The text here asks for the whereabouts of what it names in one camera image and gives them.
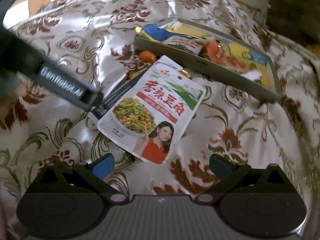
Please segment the picture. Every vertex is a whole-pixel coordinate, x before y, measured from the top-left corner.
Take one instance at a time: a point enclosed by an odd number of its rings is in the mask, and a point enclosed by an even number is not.
[[[124,98],[113,109],[117,120],[127,129],[136,133],[152,132],[156,127],[153,115],[135,98]]]
[[[169,153],[173,133],[173,125],[167,121],[158,124],[149,134],[145,126],[145,136],[137,140],[133,151],[142,158],[161,164]]]

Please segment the gray ribbed panel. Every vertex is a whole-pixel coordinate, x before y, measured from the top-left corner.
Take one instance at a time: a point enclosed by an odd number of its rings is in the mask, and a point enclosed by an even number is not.
[[[189,196],[138,195],[114,206],[95,229],[74,240],[253,240],[225,225],[212,207]],[[300,240],[289,236],[285,240]]]

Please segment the white packet in box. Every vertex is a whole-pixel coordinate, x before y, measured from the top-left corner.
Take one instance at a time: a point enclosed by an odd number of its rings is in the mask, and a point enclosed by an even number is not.
[[[205,89],[181,69],[162,56],[98,121],[98,129],[136,157],[164,163],[204,97]]]

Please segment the woman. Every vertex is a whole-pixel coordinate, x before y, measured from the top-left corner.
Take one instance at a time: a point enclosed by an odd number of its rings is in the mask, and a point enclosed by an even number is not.
[[[173,136],[173,126],[163,121],[148,135],[145,127],[145,136],[140,137],[134,146],[134,152],[156,164],[163,163],[168,155]]]

